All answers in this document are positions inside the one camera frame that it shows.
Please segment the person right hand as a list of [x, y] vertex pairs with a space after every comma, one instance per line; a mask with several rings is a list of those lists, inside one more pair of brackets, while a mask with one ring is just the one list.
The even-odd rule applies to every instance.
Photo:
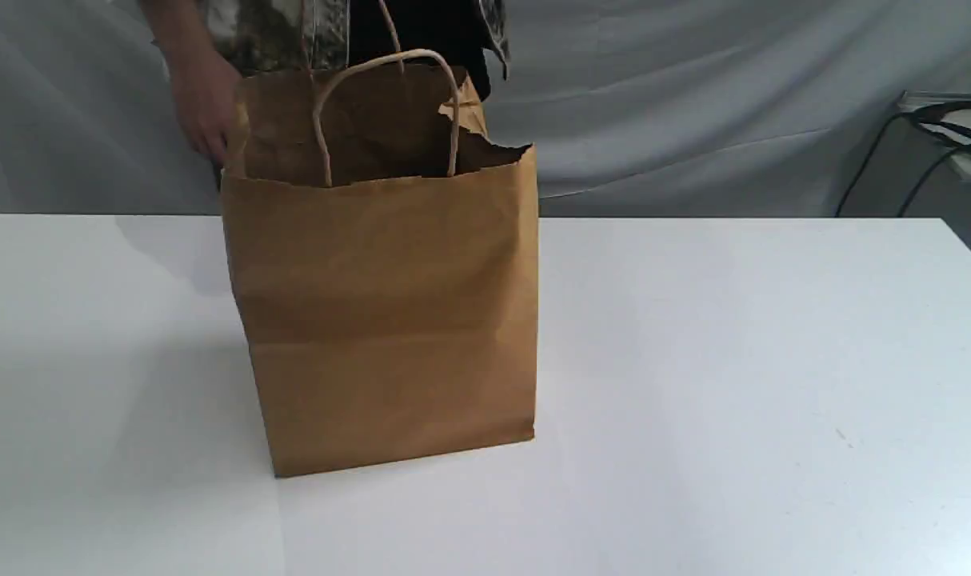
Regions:
[[183, 134], [196, 152], [222, 166], [241, 75], [214, 48], [167, 54], [165, 62]]

